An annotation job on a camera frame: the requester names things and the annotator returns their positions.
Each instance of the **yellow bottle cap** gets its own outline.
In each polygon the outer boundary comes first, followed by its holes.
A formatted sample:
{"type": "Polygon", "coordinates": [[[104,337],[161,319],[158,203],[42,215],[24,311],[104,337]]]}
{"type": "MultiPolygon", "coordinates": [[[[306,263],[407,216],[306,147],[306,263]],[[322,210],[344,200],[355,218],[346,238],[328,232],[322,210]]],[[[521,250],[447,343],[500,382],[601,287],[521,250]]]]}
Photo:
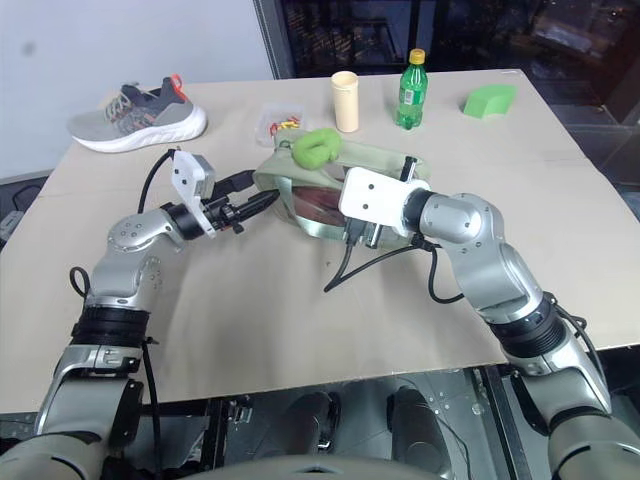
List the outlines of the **yellow bottle cap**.
{"type": "Polygon", "coordinates": [[[421,48],[414,48],[409,52],[409,63],[414,65],[422,65],[426,58],[426,53],[421,48]]]}

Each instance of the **sneaker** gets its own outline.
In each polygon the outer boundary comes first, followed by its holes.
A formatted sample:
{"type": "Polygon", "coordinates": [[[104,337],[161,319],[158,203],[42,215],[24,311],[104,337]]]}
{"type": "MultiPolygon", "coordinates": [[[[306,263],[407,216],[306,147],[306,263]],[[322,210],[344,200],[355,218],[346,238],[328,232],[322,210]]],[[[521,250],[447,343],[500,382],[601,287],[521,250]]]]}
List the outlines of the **sneaker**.
{"type": "Polygon", "coordinates": [[[156,143],[179,142],[200,135],[207,116],[182,92],[178,75],[166,77],[162,87],[144,91],[122,86],[107,108],[69,120],[75,140],[98,152],[127,152],[156,143]]]}

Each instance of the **shoe sole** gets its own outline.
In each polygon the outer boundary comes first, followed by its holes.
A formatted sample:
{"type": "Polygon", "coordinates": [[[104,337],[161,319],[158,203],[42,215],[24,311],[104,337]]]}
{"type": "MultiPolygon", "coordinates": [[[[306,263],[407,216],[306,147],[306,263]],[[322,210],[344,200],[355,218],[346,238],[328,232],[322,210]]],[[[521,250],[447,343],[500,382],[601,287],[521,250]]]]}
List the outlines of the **shoe sole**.
{"type": "Polygon", "coordinates": [[[105,140],[102,142],[83,140],[73,137],[78,143],[85,147],[103,153],[120,153],[136,150],[155,145],[158,143],[182,142],[191,140],[202,134],[207,126],[207,115],[200,107],[193,106],[193,111],[184,120],[162,125],[160,127],[147,127],[137,132],[133,132],[126,137],[115,140],[105,140]]]}

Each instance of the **wire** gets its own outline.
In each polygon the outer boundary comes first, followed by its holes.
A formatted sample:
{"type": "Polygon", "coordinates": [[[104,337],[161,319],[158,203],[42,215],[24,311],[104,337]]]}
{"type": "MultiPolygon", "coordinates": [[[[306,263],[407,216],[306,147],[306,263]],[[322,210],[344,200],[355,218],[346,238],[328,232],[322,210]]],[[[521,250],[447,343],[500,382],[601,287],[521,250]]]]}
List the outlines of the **wire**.
{"type": "Polygon", "coordinates": [[[342,262],[340,263],[340,267],[338,268],[338,271],[333,276],[333,278],[324,287],[324,293],[327,293],[330,290],[333,290],[335,287],[337,287],[344,281],[342,279],[342,274],[344,273],[344,271],[347,269],[347,266],[349,265],[349,260],[351,260],[352,251],[353,251],[353,245],[347,244],[347,246],[344,249],[344,256],[342,257],[342,262]]]}
{"type": "MultiPolygon", "coordinates": [[[[418,392],[420,392],[420,388],[418,387],[418,385],[416,384],[416,382],[414,382],[413,380],[406,378],[406,377],[400,377],[397,376],[396,377],[398,380],[403,380],[407,383],[410,383],[411,385],[413,385],[413,388],[415,388],[418,392]]],[[[431,390],[433,390],[433,386],[431,385],[431,382],[429,382],[429,379],[427,378],[427,382],[429,383],[429,386],[431,388],[431,390]]],[[[456,441],[458,442],[458,448],[460,448],[460,446],[464,449],[464,462],[467,466],[467,480],[472,480],[473,476],[471,475],[471,457],[469,456],[469,446],[467,445],[467,443],[462,440],[462,438],[460,437],[460,435],[458,435],[456,433],[456,431],[453,429],[453,427],[451,425],[449,425],[447,422],[445,422],[444,420],[442,420],[437,414],[435,414],[435,417],[438,419],[438,421],[444,425],[447,430],[449,430],[449,432],[451,433],[451,435],[454,436],[454,438],[456,439],[456,441]]]]}
{"type": "Polygon", "coordinates": [[[158,405],[158,393],[156,391],[156,381],[153,378],[151,368],[151,358],[149,357],[149,343],[154,343],[153,338],[147,337],[142,342],[142,361],[144,362],[144,372],[147,376],[149,387],[149,400],[151,403],[151,420],[153,423],[153,457],[155,463],[155,480],[162,480],[162,439],[160,435],[160,406],[158,405]]]}
{"type": "Polygon", "coordinates": [[[438,422],[440,422],[440,424],[442,426],[444,426],[447,430],[449,430],[449,433],[451,433],[451,435],[454,436],[454,438],[456,439],[456,441],[462,445],[462,448],[464,449],[464,461],[467,464],[467,480],[473,480],[473,475],[471,475],[471,457],[469,456],[469,446],[467,445],[467,442],[465,442],[464,440],[462,440],[462,438],[460,437],[460,435],[458,435],[456,433],[456,431],[453,429],[453,427],[451,427],[447,422],[445,422],[444,420],[442,420],[439,416],[436,415],[436,418],[438,419],[438,422]]]}
{"type": "Polygon", "coordinates": [[[40,185],[27,185],[26,187],[22,187],[20,190],[18,190],[16,193],[13,194],[13,196],[11,197],[11,201],[13,202],[13,206],[15,207],[16,210],[20,210],[20,206],[18,205],[18,197],[22,193],[26,192],[27,190],[31,190],[33,188],[37,189],[38,191],[42,190],[42,187],[40,185]]]}
{"type": "Polygon", "coordinates": [[[89,280],[89,274],[84,268],[71,267],[71,270],[69,270],[69,283],[71,283],[71,287],[78,295],[80,295],[83,299],[87,298],[89,289],[91,288],[91,282],[89,280]],[[78,282],[76,280],[76,273],[79,273],[80,277],[82,278],[83,288],[80,288],[80,286],[78,285],[78,282]]]}
{"type": "Polygon", "coordinates": [[[377,258],[374,258],[373,260],[368,261],[367,263],[365,263],[363,265],[360,265],[358,268],[350,271],[346,275],[341,276],[344,273],[344,270],[346,269],[346,265],[345,265],[345,268],[342,269],[342,271],[338,270],[338,273],[327,284],[327,286],[324,287],[324,291],[325,291],[325,293],[329,292],[330,290],[334,289],[338,285],[340,285],[343,282],[346,282],[347,280],[349,280],[351,277],[357,275],[358,273],[362,272],[363,270],[366,270],[369,267],[372,267],[376,263],[379,263],[379,262],[382,262],[383,260],[386,260],[387,258],[391,258],[391,257],[393,257],[395,255],[400,254],[400,253],[409,252],[411,250],[417,250],[417,249],[418,249],[418,247],[415,247],[413,245],[409,245],[407,247],[398,248],[397,250],[392,250],[390,252],[385,253],[384,255],[381,255],[381,256],[379,256],[377,258]]]}
{"type": "MultiPolygon", "coordinates": [[[[582,327],[582,329],[583,329],[583,330],[586,330],[586,329],[587,329],[587,321],[586,321],[584,318],[582,318],[582,317],[576,317],[575,315],[571,315],[571,317],[572,317],[576,322],[578,322],[578,324],[582,327]]],[[[573,336],[574,336],[574,337],[576,337],[576,338],[580,338],[580,332],[578,332],[578,331],[576,330],[576,332],[573,334],[573,336]]]]}
{"type": "Polygon", "coordinates": [[[436,248],[431,250],[431,268],[429,269],[429,281],[427,282],[427,288],[429,290],[429,295],[436,303],[441,303],[443,305],[447,305],[449,303],[455,303],[464,298],[464,294],[459,293],[455,297],[451,298],[440,298],[436,295],[436,291],[434,288],[435,278],[436,278],[436,268],[438,268],[438,252],[436,248]]]}
{"type": "Polygon", "coordinates": [[[584,341],[584,343],[587,345],[587,348],[589,349],[591,361],[598,369],[598,373],[600,373],[600,377],[602,378],[602,382],[604,383],[605,387],[607,388],[607,390],[609,390],[609,386],[607,385],[607,377],[604,374],[604,367],[602,366],[600,355],[598,355],[598,351],[596,350],[595,345],[591,341],[591,338],[589,338],[589,335],[587,335],[587,332],[584,330],[584,328],[582,328],[582,326],[580,325],[580,322],[576,320],[573,317],[573,315],[571,315],[564,308],[562,308],[560,304],[558,304],[557,302],[555,303],[555,307],[558,310],[558,312],[560,312],[560,315],[565,320],[567,320],[573,326],[573,328],[575,328],[576,332],[579,333],[580,336],[582,337],[582,340],[584,341]]]}
{"type": "Polygon", "coordinates": [[[164,155],[162,155],[156,163],[151,167],[149,173],[147,174],[147,179],[144,181],[144,185],[142,187],[142,191],[140,192],[140,201],[138,202],[138,213],[144,212],[144,204],[147,201],[147,194],[149,193],[149,187],[151,186],[151,181],[153,177],[156,175],[156,172],[160,169],[162,164],[168,159],[173,157],[175,153],[175,149],[170,148],[166,151],[164,155]]]}

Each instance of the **green toy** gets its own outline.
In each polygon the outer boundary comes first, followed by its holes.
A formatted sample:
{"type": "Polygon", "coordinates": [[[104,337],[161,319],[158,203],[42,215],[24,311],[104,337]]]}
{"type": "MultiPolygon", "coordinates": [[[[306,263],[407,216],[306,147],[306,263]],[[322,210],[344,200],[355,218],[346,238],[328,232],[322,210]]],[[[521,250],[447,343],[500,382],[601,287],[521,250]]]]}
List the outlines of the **green toy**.
{"type": "Polygon", "coordinates": [[[464,106],[465,115],[483,118],[496,113],[505,114],[516,96],[514,85],[487,85],[469,95],[464,106]]]}
{"type": "Polygon", "coordinates": [[[321,128],[298,138],[293,144],[293,159],[302,168],[318,170],[338,158],[342,138],[333,128],[321,128]]]}

